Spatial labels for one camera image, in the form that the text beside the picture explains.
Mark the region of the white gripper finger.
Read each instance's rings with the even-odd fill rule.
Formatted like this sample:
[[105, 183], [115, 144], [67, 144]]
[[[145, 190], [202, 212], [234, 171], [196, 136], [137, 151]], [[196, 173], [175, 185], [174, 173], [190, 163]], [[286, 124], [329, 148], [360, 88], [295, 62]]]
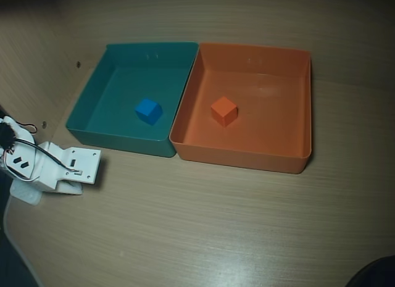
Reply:
[[83, 186], [75, 181], [58, 181], [56, 184], [56, 193], [81, 195], [83, 194]]

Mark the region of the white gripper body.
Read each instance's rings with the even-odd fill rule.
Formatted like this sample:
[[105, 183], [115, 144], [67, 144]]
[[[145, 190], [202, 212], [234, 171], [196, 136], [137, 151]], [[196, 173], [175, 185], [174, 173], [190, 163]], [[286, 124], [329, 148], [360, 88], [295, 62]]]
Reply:
[[35, 172], [37, 148], [32, 140], [22, 143], [1, 143], [1, 169], [14, 179], [31, 182], [37, 179]]

